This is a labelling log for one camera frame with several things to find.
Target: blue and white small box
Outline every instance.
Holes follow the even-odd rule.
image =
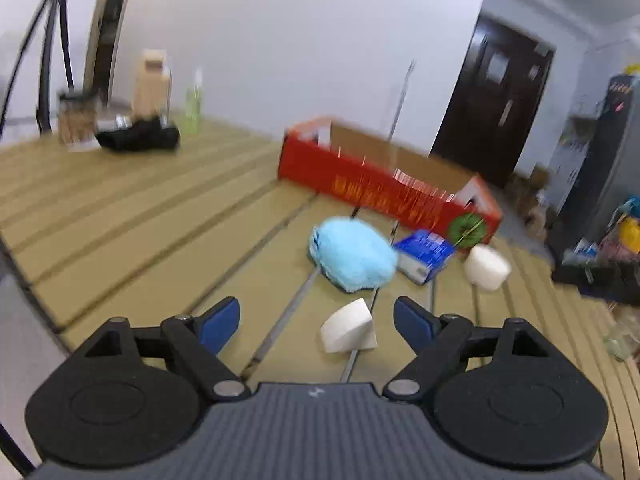
[[[444,238],[424,229],[394,244],[394,249],[398,253],[398,270],[418,285],[432,280],[456,252]]]

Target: open red box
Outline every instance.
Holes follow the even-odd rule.
[[[331,117],[287,129],[278,177],[435,232],[459,249],[488,243],[502,221],[479,175]]]

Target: black cloth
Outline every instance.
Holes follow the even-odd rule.
[[[180,146],[178,128],[163,128],[158,117],[136,121],[130,128],[98,132],[95,138],[103,148],[114,152],[173,151]]]

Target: green bottle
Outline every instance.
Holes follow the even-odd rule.
[[[196,135],[200,131],[200,102],[202,100],[202,69],[197,69],[193,81],[193,87],[187,90],[187,99],[184,105],[184,127],[187,135]]]

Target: white foam block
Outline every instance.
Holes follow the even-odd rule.
[[[511,273],[511,265],[502,255],[484,244],[478,244],[465,262],[466,278],[484,290],[497,290]]]
[[[377,348],[376,331],[367,303],[360,298],[334,312],[320,327],[320,339],[327,353]]]

